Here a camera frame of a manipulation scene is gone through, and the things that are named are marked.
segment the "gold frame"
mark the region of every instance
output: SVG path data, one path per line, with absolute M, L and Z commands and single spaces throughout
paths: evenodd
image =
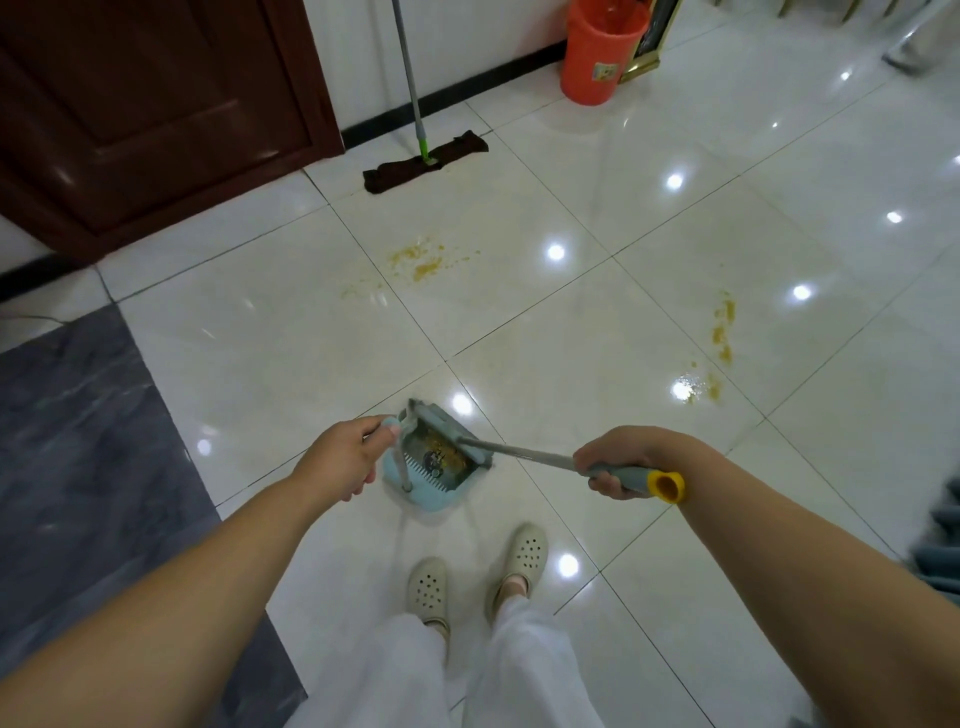
M 653 2 L 650 4 L 651 14 L 653 14 L 654 8 L 657 6 L 657 2 L 658 0 L 653 0 Z M 642 56 L 635 57 L 620 75 L 620 81 L 618 82 L 619 84 L 625 84 L 628 81 L 635 79 L 637 76 L 641 76 L 644 73 L 652 71 L 654 68 L 657 68 L 660 65 L 660 50 L 662 50 L 663 44 L 666 42 L 666 37 L 670 35 L 670 29 L 673 27 L 673 21 L 677 19 L 677 15 L 680 13 L 680 8 L 683 3 L 684 0 L 677 0 L 677 7 L 674 9 L 673 14 L 670 15 L 670 20 L 666 24 L 666 29 L 663 31 L 663 35 L 660 36 L 660 42 L 657 44 L 657 47 L 649 53 L 644 53 Z

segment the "white wall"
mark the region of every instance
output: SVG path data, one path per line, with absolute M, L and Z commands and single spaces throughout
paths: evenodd
M 410 100 L 390 0 L 304 0 L 341 129 Z M 566 37 L 565 0 L 400 0 L 424 96 Z
M 50 249 L 28 232 L 0 216 L 0 273 L 19 268 L 50 253 Z

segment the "white pants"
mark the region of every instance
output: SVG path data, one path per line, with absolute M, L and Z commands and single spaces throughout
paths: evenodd
M 450 728 L 444 638 L 413 615 L 388 619 L 314 691 L 290 728 Z M 603 728 L 570 639 L 522 596 L 503 603 L 467 687 L 465 728 Z

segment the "broom handle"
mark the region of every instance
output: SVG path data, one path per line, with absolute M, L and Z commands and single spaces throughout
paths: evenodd
M 403 14 L 400 12 L 400 0 L 393 0 L 394 19 L 396 20 L 396 34 L 400 37 L 400 53 L 403 55 L 403 69 L 407 72 L 407 85 L 410 87 L 410 103 L 414 107 L 414 125 L 417 127 L 417 141 L 420 143 L 420 154 L 427 158 L 426 131 L 420 119 L 420 102 L 417 100 L 417 87 L 414 85 L 414 69 L 410 65 L 410 52 L 407 50 L 407 34 L 403 30 Z

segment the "dark brown door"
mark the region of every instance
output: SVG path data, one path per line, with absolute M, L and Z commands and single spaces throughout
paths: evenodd
M 343 152 L 301 0 L 0 7 L 0 212 L 92 260 Z

